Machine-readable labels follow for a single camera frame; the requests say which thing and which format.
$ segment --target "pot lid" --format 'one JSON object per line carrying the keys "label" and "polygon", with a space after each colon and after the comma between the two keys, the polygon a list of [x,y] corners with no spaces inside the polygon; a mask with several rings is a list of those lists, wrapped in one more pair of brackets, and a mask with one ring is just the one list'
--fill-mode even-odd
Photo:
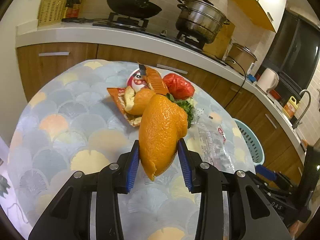
{"label": "pot lid", "polygon": [[257,57],[249,50],[248,47],[244,47],[244,46],[242,46],[242,45],[239,44],[239,43],[234,43],[234,44],[232,44],[232,46],[236,46],[236,47],[238,47],[240,50],[243,50],[243,51],[245,51],[245,52],[248,52],[251,56],[253,56],[256,60],[258,60]]}
{"label": "pot lid", "polygon": [[225,20],[227,19],[227,17],[224,15],[224,13],[222,11],[220,11],[218,8],[216,8],[215,6],[213,6],[213,5],[209,4],[209,3],[206,3],[204,1],[199,1],[199,0],[185,0],[185,1],[197,2],[197,3],[201,3],[201,4],[205,5],[205,6],[208,6],[208,7],[212,8],[212,9],[214,9],[215,11],[217,11],[218,13],[220,13],[225,18]]}

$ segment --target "white countertop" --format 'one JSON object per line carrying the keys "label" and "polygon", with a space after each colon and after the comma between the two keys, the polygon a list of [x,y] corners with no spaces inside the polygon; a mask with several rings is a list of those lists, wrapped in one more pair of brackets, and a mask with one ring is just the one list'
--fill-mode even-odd
{"label": "white countertop", "polygon": [[[92,26],[91,24],[59,23],[29,30],[16,37],[17,48],[52,42],[98,43],[143,50],[202,68],[239,86],[243,82],[243,76],[229,66],[223,66],[206,56],[178,44],[143,33]],[[251,82],[245,82],[243,88],[253,93],[271,112],[289,137],[302,163],[304,163],[305,153],[300,146],[300,139],[289,125],[288,120],[286,120],[271,100]]]}

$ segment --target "blue plastic basket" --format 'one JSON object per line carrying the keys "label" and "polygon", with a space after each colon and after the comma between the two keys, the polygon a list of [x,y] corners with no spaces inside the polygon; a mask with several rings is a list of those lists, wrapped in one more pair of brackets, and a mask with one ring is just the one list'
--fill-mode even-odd
{"label": "blue plastic basket", "polygon": [[255,136],[252,130],[243,122],[237,119],[233,120],[235,120],[245,142],[247,143],[247,147],[250,151],[254,166],[262,165],[264,163],[264,153],[258,138]]}

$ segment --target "yellow plastic basket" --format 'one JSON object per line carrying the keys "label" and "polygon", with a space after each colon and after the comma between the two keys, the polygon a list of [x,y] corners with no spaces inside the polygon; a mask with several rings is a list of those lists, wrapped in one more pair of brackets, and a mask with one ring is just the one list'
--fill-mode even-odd
{"label": "yellow plastic basket", "polygon": [[42,0],[38,27],[61,22],[67,0]]}

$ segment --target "yellow detergent bottle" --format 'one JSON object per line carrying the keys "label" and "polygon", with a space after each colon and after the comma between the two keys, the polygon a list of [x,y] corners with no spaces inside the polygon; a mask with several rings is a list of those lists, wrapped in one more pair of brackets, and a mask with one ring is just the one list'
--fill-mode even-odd
{"label": "yellow detergent bottle", "polygon": [[290,97],[287,104],[283,107],[282,112],[290,120],[294,116],[298,107],[299,104],[297,104],[297,100],[294,97]]}

